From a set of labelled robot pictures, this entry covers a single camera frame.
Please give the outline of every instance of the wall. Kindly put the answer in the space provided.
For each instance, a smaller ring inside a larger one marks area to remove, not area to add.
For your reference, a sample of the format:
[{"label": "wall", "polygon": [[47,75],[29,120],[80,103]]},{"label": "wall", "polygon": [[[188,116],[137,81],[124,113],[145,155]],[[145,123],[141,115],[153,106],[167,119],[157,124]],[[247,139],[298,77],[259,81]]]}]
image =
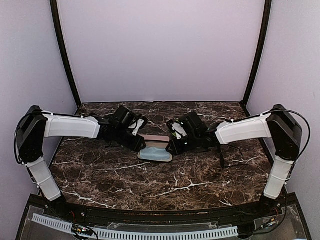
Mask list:
[{"label": "wall", "polygon": [[264,0],[58,2],[83,102],[242,100]]},{"label": "wall", "polygon": [[[264,52],[248,104],[250,113],[257,114],[281,103],[310,122],[311,142],[294,169],[288,190],[296,192],[313,239],[320,236],[319,12],[320,2],[315,0],[273,1]],[[306,137],[308,130],[303,126]]]},{"label": "wall", "polygon": [[[30,193],[27,169],[14,158],[14,132],[32,105],[73,114],[72,93],[61,60],[50,1],[0,1],[0,239],[16,238]],[[47,139],[49,162],[59,139]]]}]

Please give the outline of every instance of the white ventilation grille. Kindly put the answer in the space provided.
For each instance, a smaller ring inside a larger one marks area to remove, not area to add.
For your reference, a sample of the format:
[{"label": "white ventilation grille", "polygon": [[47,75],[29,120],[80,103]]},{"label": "white ventilation grille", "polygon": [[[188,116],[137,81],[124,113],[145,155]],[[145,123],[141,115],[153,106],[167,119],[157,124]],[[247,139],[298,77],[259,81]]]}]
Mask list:
[{"label": "white ventilation grille", "polygon": [[[32,221],[49,228],[72,234],[72,223],[53,219],[34,213]],[[228,227],[215,230],[179,232],[179,233],[149,233],[149,232],[129,232],[114,231],[95,227],[93,229],[100,240],[215,240],[237,237],[238,227]]]}]

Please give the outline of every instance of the marble table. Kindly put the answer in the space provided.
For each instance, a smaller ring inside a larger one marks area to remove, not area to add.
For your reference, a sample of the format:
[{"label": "marble table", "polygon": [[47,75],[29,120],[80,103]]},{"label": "marble table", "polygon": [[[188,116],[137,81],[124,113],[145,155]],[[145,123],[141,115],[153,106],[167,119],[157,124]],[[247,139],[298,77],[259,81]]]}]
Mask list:
[{"label": "marble table", "polygon": [[[87,103],[79,115],[105,116],[123,105],[149,119],[140,134],[170,136],[166,122],[196,111],[210,125],[245,114],[237,102]],[[257,139],[216,149],[196,149],[169,163],[144,161],[137,153],[103,140],[64,138],[50,167],[70,203],[142,211],[219,208],[259,200],[271,165]]]}]

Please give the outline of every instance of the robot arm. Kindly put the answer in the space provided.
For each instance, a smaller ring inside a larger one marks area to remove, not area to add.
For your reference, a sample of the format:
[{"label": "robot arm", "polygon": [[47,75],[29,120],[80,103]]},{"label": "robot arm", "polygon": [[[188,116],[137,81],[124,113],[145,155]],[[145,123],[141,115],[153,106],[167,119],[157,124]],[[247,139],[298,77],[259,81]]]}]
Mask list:
[{"label": "robot arm", "polygon": [[167,151],[179,155],[197,147],[208,149],[241,140],[272,138],[275,159],[259,205],[261,213],[268,212],[280,195],[300,152],[302,128],[288,112],[282,110],[286,109],[278,104],[269,113],[228,120],[210,127],[195,112],[190,112],[178,121],[167,123],[176,136]]},{"label": "robot arm", "polygon": [[83,137],[115,141],[135,152],[146,147],[145,140],[138,135],[148,120],[137,116],[123,106],[111,115],[100,117],[71,116],[43,112],[39,106],[32,106],[20,121],[15,136],[20,163],[25,165],[34,183],[50,202],[63,199],[42,151],[44,138]]}]

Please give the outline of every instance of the black pole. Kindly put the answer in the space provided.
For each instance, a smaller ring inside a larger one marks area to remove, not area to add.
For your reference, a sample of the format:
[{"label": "black pole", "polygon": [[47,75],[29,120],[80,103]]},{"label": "black pole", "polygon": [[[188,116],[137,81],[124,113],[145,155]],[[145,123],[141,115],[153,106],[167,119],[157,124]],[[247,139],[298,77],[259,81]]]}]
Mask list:
[{"label": "black pole", "polygon": [[63,61],[64,70],[65,70],[66,76],[69,81],[69,85],[70,85],[70,88],[71,88],[71,91],[73,94],[74,101],[75,101],[76,105],[78,107],[80,107],[82,103],[80,100],[80,96],[79,96],[79,93],[77,90],[75,79],[72,74],[70,63],[69,63],[69,58],[68,58],[66,45],[65,45],[65,41],[64,41],[64,36],[62,33],[60,18],[59,18],[57,0],[50,0],[50,5],[51,5],[52,18],[53,18],[53,23],[54,23],[54,28],[55,28],[55,34],[56,34],[56,38],[58,40],[58,45],[60,48],[60,54],[61,54],[61,58]]},{"label": "black pole", "polygon": [[254,56],[254,60],[253,60],[253,65],[252,65],[248,85],[246,86],[245,94],[244,94],[243,100],[241,102],[244,107],[247,107],[252,89],[255,84],[262,52],[263,52],[264,45],[265,45],[268,23],[269,23],[269,18],[270,18],[271,4],[272,4],[272,0],[265,0],[259,41],[258,41],[258,45],[256,47],[256,52],[255,52],[255,56]]}]

